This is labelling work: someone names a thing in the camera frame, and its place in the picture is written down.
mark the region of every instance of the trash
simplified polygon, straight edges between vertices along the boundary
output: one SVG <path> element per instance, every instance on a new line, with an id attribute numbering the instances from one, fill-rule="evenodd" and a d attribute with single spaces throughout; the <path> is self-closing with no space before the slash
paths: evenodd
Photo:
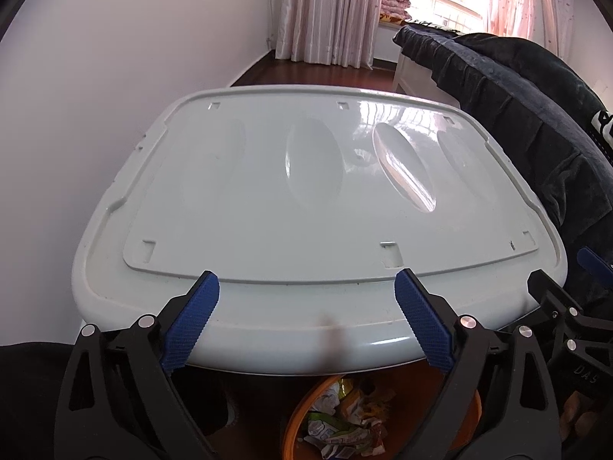
<path id="1" fill-rule="evenodd" d="M 383 423 L 394 396 L 392 389 L 367 377 L 339 379 L 306 414 L 304 441 L 320 450 L 324 460 L 381 455 L 387 436 Z"/>

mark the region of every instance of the black cloth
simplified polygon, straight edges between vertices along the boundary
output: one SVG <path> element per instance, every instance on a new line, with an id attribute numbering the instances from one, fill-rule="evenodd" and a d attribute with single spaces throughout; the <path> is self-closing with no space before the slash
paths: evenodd
<path id="1" fill-rule="evenodd" d="M 578 303 L 609 297 L 581 268 L 589 246 L 613 263 L 613 168 L 590 137 L 532 81 L 451 39 L 411 24 L 394 37 L 402 53 L 432 71 L 500 144 L 543 203 L 568 258 L 565 289 Z"/>
<path id="2" fill-rule="evenodd" d="M 72 346 L 33 342 L 0 347 L 0 459 L 53 460 L 57 398 Z M 216 373 L 174 371 L 172 382 L 195 423 L 212 434 L 228 422 Z"/>
<path id="3" fill-rule="evenodd" d="M 533 41 L 523 38 L 473 33 L 458 36 L 454 41 L 532 81 L 571 116 L 613 165 L 613 148 L 592 125 L 594 115 L 606 111 L 605 104 L 564 61 Z"/>

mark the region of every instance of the oval indentation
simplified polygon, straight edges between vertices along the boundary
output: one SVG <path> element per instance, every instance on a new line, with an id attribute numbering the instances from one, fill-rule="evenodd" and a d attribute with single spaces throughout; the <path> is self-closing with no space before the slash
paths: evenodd
<path id="1" fill-rule="evenodd" d="M 439 130 L 436 137 L 449 164 L 468 190 L 476 197 L 490 201 L 496 189 L 477 154 L 470 150 L 454 129 Z"/>
<path id="2" fill-rule="evenodd" d="M 181 181 L 183 204 L 189 209 L 202 207 L 204 195 L 210 200 L 223 192 L 245 147 L 245 128 L 238 119 L 198 128 L 202 131 L 194 137 Z"/>
<path id="3" fill-rule="evenodd" d="M 291 128 L 285 171 L 289 188 L 302 205 L 323 205 L 338 197 L 343 183 L 343 155 L 323 122 L 306 118 Z"/>
<path id="4" fill-rule="evenodd" d="M 430 176 L 410 142 L 393 126 L 379 122 L 373 130 L 373 146 L 387 178 L 417 209 L 430 213 L 436 198 Z"/>

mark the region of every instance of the metal pin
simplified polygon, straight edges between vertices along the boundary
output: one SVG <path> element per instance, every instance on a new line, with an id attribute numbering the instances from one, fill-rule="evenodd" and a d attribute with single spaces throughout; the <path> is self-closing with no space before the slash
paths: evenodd
<path id="1" fill-rule="evenodd" d="M 472 316 L 462 316 L 460 323 L 467 329 L 473 329 L 477 326 L 477 321 Z"/>
<path id="2" fill-rule="evenodd" d="M 519 333 L 524 337 L 532 337 L 532 329 L 530 327 L 526 327 L 526 325 L 519 327 Z"/>
<path id="3" fill-rule="evenodd" d="M 96 331 L 96 327 L 94 325 L 85 325 L 85 327 L 81 329 L 81 335 L 83 337 L 89 337 L 95 331 Z"/>
<path id="4" fill-rule="evenodd" d="M 139 327 L 142 329 L 147 329 L 151 327 L 151 325 L 153 325 L 154 323 L 155 318 L 153 318 L 151 315 L 145 315 L 139 318 Z"/>

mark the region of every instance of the baseboard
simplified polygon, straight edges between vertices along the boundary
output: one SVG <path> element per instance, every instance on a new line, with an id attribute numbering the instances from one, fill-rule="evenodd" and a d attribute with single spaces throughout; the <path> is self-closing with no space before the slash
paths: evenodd
<path id="1" fill-rule="evenodd" d="M 256 79 L 262 72 L 275 60 L 275 50 L 269 50 L 259 60 L 255 61 L 252 66 L 240 75 L 230 86 L 246 86 L 254 84 Z"/>
<path id="2" fill-rule="evenodd" d="M 373 59 L 373 69 L 383 69 L 386 71 L 395 71 L 396 62 L 384 61 L 383 59 Z"/>

